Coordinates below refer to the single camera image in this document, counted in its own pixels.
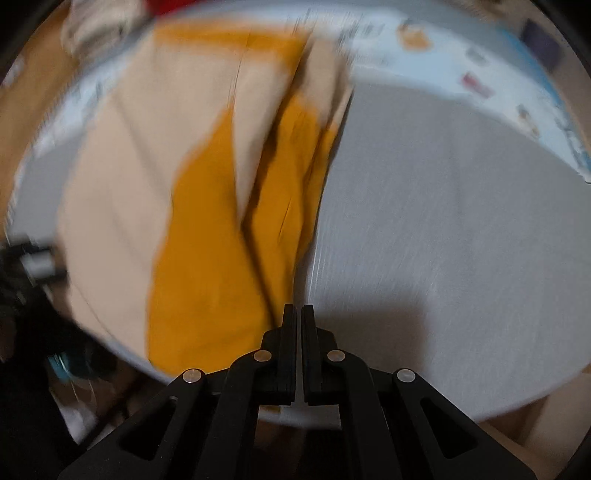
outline clothing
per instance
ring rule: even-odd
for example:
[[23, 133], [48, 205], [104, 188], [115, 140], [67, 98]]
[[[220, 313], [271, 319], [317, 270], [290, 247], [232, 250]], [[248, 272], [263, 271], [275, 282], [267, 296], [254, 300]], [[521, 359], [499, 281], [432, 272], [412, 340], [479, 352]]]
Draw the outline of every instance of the clothing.
[[157, 368], [227, 368], [292, 297], [350, 96], [332, 43], [169, 22], [90, 128], [58, 232], [73, 318]]

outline black object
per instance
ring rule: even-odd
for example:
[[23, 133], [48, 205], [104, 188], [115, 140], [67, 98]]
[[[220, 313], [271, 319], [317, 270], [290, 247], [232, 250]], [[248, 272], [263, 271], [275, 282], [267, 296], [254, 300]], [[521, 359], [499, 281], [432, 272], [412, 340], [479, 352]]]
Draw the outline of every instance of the black object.
[[[262, 350], [227, 370], [186, 371], [60, 480], [249, 478], [258, 407], [295, 398], [296, 317], [287, 305]], [[373, 370], [338, 350], [332, 333], [316, 328], [312, 306], [300, 318], [304, 399], [339, 406], [350, 478], [535, 480], [419, 375]], [[585, 468], [561, 480], [589, 478]]]
[[558, 42], [536, 22], [528, 19], [521, 31], [521, 41], [527, 45], [532, 54], [552, 73], [562, 58]]
[[47, 299], [43, 286], [65, 279], [66, 272], [38, 278], [23, 269], [24, 256], [52, 251], [51, 245], [29, 241], [0, 248], [0, 319], [15, 324], [13, 354], [0, 362], [2, 480], [55, 480], [84, 452], [50, 394], [44, 368], [48, 356], [79, 353], [92, 371], [115, 369], [116, 358], [61, 317]]

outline metal pin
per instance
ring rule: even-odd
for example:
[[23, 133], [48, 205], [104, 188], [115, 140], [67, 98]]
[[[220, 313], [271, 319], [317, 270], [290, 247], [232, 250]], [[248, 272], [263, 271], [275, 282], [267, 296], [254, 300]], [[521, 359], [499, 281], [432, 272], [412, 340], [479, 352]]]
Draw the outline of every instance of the metal pin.
[[403, 368], [402, 370], [398, 370], [396, 374], [398, 379], [404, 383], [414, 382], [414, 379], [417, 377], [412, 370], [408, 368]]
[[257, 350], [253, 357], [257, 362], [268, 362], [272, 355], [269, 350]]
[[196, 368], [190, 368], [183, 372], [183, 380], [187, 383], [195, 383], [201, 380], [201, 371]]
[[342, 362], [345, 359], [345, 352], [342, 352], [341, 350], [331, 350], [326, 354], [326, 358], [331, 362]]

